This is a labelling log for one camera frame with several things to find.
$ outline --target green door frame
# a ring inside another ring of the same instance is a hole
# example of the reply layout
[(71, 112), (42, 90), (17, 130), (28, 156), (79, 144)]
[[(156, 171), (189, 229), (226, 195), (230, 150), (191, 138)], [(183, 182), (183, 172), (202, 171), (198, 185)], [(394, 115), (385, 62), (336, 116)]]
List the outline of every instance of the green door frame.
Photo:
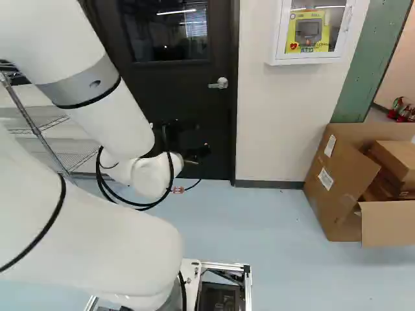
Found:
[(331, 122), (363, 122), (395, 51), (413, 0), (371, 0)]

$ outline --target red fire extinguisher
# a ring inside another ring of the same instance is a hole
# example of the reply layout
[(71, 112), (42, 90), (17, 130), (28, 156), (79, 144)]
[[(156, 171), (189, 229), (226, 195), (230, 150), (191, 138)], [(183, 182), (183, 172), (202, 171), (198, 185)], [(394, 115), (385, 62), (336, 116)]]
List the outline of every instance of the red fire extinguisher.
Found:
[(408, 120), (408, 117), (410, 115), (412, 108), (410, 105), (407, 105), (405, 109), (402, 109), (399, 112), (399, 115), (397, 116), (396, 122), (406, 122)]
[(415, 108), (412, 108), (409, 112), (408, 122), (415, 122)]
[(388, 118), (389, 119), (393, 119), (393, 120), (398, 119), (399, 112), (404, 110), (404, 105), (403, 105), (402, 98), (403, 98), (403, 96), (398, 97), (397, 99), (394, 100), (394, 105), (392, 106), (392, 109), (390, 109), (389, 112), (388, 112)]

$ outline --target black door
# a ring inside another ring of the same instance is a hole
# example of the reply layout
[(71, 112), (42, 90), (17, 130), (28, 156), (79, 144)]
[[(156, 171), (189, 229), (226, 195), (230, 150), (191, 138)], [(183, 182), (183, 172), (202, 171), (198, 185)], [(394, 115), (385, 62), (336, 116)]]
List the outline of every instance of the black door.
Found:
[(208, 87), (230, 76), (230, 1), (92, 0), (88, 15), (150, 122), (199, 123), (181, 142), (211, 155), (181, 177), (230, 179), (230, 90)]

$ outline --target aed cabinet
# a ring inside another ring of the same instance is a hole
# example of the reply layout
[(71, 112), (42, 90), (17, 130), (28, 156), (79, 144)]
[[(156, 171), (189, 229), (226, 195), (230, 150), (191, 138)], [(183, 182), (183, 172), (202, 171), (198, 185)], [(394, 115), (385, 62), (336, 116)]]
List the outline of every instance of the aed cabinet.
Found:
[(341, 60), (356, 0), (279, 0), (269, 65)]

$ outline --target gray band on robot arm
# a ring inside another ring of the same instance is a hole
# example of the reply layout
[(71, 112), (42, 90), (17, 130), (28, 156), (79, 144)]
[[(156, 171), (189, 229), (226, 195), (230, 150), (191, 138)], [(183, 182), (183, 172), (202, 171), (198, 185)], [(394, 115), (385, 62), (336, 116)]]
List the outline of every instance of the gray band on robot arm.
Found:
[(36, 86), (59, 108), (73, 109), (92, 104), (109, 95), (121, 77), (105, 54), (95, 65), (69, 78)]

